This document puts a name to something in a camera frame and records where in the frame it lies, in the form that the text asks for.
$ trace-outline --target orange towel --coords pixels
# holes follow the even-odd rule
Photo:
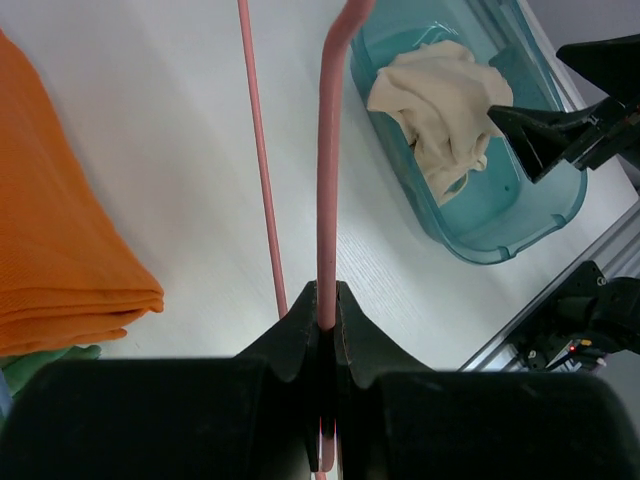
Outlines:
[[[0,356],[113,340],[163,291],[94,198],[37,72],[0,31]]]

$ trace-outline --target teal plastic bin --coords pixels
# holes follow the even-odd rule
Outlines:
[[[351,73],[365,102],[377,70],[420,44],[453,40],[506,78],[518,107],[558,110],[561,101],[515,0],[378,0],[352,42]],[[562,162],[537,184],[526,177],[504,139],[489,143],[489,163],[438,207],[413,152],[388,115],[368,112],[393,170],[429,236],[471,263],[513,258],[564,227],[582,206],[587,174]]]

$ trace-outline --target pink plastic hanger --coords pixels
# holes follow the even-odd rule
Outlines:
[[[267,237],[273,281],[276,290],[278,315],[287,313],[284,278],[280,262],[269,168],[260,113],[258,80],[256,76],[251,22],[248,0],[238,0],[240,28],[249,82],[249,97],[256,137],[262,200],[267,223]],[[346,5],[333,22],[322,50],[320,73],[320,107],[318,119],[318,185],[317,185],[317,275],[318,275],[318,326],[331,330],[336,323],[336,245],[338,227],[338,160],[340,151],[340,114],[342,109],[342,77],[344,59],[349,42],[362,27],[373,10],[375,0],[347,0]],[[335,443],[333,435],[322,437],[321,470],[331,470],[334,463]],[[316,474],[323,480],[324,473]]]

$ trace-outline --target white table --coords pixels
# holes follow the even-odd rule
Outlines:
[[[289,303],[315,278],[317,84],[341,5],[251,5]],[[96,195],[166,290],[165,312],[105,356],[233,355],[271,326],[235,1],[5,0],[0,25],[43,75]],[[339,278],[431,367],[459,367],[637,199],[609,162],[564,230],[504,264],[468,265],[418,226],[350,78],[344,95]]]

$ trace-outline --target beige cloth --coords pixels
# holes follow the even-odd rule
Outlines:
[[[400,54],[381,68],[367,108],[398,122],[442,205],[466,185],[469,170],[486,168],[490,137],[502,136],[487,115],[491,105],[513,105],[506,80],[446,40]]]

